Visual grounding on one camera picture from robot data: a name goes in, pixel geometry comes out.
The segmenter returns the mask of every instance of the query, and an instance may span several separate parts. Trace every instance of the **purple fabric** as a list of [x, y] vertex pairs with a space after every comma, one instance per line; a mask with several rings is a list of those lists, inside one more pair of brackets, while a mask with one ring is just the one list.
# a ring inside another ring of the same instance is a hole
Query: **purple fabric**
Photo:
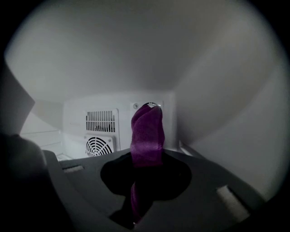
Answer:
[[[162, 110], [155, 106], [142, 106], [131, 120], [133, 131], [131, 142], [131, 156], [134, 168], [161, 166], [163, 143], [165, 140], [162, 126]], [[143, 213], [140, 206], [147, 208], [146, 199], [141, 199], [138, 194], [136, 182], [131, 187], [131, 207], [133, 220], [138, 223]]]

